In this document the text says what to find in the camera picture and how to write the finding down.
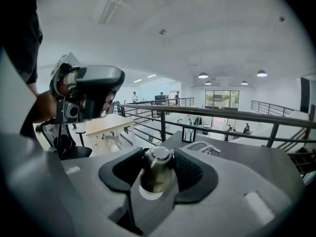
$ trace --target metal knob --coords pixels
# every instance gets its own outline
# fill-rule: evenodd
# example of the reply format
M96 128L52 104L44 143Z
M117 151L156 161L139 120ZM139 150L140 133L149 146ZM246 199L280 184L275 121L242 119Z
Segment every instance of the metal knob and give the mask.
M165 147L153 147L143 157L143 172L140 184L152 193L164 192L175 177L172 153Z

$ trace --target person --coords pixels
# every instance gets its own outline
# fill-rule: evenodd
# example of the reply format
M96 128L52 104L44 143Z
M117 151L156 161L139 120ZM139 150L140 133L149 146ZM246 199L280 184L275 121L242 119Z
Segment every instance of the person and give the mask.
M228 128L228 130L226 130L227 132L231 132L232 131L232 127L230 126L229 128ZM225 134L225 141L228 141L228 134Z
M228 129L231 127L231 124L229 124L229 125L226 125L226 127L225 127L225 131L228 131Z
M235 128L232 128L231 133L237 133L236 129L235 129ZM234 139L234 135L229 135L229 136L228 136L228 141L231 141L231 140L233 140L233 139Z
M19 4L9 4L8 7L19 8L19 11L3 10L5 22L2 24L1 45L24 83L36 95L36 102L20 131L20 134L36 139L33 122L41 123L56 117L57 102L49 91L42 94L37 91L37 59L43 34L36 13L36 0L15 1ZM58 91L64 96L70 94L67 84L67 76L58 84ZM110 107L113 97L112 94L107 96L103 110L106 111Z
M249 126L248 123L246 123L246 127L245 127L245 129L243 130L242 133L243 133L243 134L250 134L250 126Z
M36 132L36 133L41 133L40 125L37 125L37 126L35 127L35 132Z
M193 125L192 119L189 117L189 123L188 125Z
M133 92L132 102L136 103L138 101L138 96L136 96L136 91Z
M176 100L176 103L175 105L178 105L179 104L179 92L177 91L177 94L174 96L175 100Z

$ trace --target chair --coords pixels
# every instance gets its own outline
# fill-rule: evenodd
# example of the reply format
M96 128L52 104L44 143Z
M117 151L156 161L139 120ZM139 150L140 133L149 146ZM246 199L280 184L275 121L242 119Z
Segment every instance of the chair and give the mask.
M41 132L49 142L49 144L57 149L58 140L58 124L41 124ZM60 150L62 158L61 160L77 159L89 157L92 153L92 149L87 147L76 146L75 141L70 135L68 125L61 125L61 137L60 137Z

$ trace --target black cable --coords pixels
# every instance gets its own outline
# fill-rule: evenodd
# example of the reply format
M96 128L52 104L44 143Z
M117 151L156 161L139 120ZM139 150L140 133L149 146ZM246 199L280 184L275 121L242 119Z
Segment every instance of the black cable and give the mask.
M59 127L58 127L57 154L58 154L59 158L62 160L63 159L63 155L62 155L62 152L61 152L61 125L59 125Z

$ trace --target window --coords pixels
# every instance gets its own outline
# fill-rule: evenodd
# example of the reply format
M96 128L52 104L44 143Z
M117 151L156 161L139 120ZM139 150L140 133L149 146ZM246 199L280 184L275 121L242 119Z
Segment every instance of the window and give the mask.
M229 90L214 91L214 106L229 107L230 92Z
M213 107L213 96L214 96L214 90L206 90L205 91L205 106Z
M231 108L237 108L238 109L238 103L239 103L239 91L231 91Z
M239 91L237 90L206 90L206 108L234 108L238 109Z

